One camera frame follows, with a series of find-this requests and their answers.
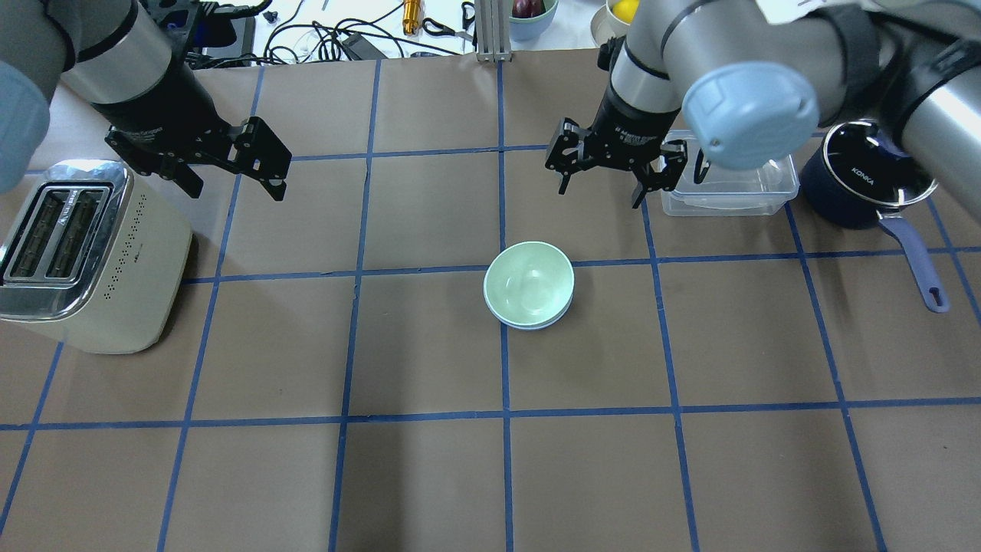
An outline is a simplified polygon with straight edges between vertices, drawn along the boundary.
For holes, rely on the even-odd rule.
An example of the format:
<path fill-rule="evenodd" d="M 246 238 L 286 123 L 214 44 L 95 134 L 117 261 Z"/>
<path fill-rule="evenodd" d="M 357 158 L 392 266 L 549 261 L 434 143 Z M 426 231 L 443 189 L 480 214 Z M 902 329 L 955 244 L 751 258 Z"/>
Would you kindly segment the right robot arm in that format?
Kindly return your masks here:
<path fill-rule="evenodd" d="M 561 122 L 546 168 L 637 179 L 633 202 L 675 185 L 678 117 L 714 166 L 747 170 L 820 128 L 870 117 L 979 217 L 977 1 L 641 1 L 599 52 L 592 125 Z"/>

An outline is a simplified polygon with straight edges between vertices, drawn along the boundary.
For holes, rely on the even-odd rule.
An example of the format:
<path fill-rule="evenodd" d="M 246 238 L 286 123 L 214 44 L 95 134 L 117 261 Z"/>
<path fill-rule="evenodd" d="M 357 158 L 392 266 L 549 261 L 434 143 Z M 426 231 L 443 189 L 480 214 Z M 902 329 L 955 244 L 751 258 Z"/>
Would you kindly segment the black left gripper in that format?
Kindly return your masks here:
<path fill-rule="evenodd" d="M 190 67 L 172 61 L 150 90 L 118 103 L 90 104 L 112 123 L 105 143 L 143 176 L 174 182 L 199 199 L 203 181 L 185 159 L 196 153 L 231 161 L 235 172 L 259 182 L 274 202 L 283 202 L 292 153 L 260 117 L 232 126 L 218 115 L 213 98 Z"/>

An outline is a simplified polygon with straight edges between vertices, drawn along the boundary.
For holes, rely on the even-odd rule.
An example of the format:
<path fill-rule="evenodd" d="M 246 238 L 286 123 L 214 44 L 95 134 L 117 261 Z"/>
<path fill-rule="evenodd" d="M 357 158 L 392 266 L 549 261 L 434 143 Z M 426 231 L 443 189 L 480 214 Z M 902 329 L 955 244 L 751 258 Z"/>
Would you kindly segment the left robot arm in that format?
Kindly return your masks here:
<path fill-rule="evenodd" d="M 2 191 L 28 171 L 51 123 L 59 85 L 110 125 L 105 137 L 138 175 L 198 198 L 196 165 L 259 182 L 279 202 L 292 155 L 259 117 L 239 125 L 213 98 L 138 1 L 4 1 L 1 35 Z"/>

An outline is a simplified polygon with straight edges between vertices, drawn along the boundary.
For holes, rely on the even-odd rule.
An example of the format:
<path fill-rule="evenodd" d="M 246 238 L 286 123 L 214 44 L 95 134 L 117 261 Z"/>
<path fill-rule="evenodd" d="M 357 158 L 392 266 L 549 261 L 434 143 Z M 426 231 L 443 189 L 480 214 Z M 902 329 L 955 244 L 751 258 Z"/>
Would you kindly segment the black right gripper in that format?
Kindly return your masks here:
<path fill-rule="evenodd" d="M 559 175 L 558 193 L 564 195 L 572 176 L 598 166 L 633 174 L 632 209 L 640 209 L 649 193 L 674 191 L 689 157 L 687 144 L 663 140 L 680 111 L 635 108 L 607 85 L 589 128 L 564 118 L 550 140 L 544 166 Z"/>

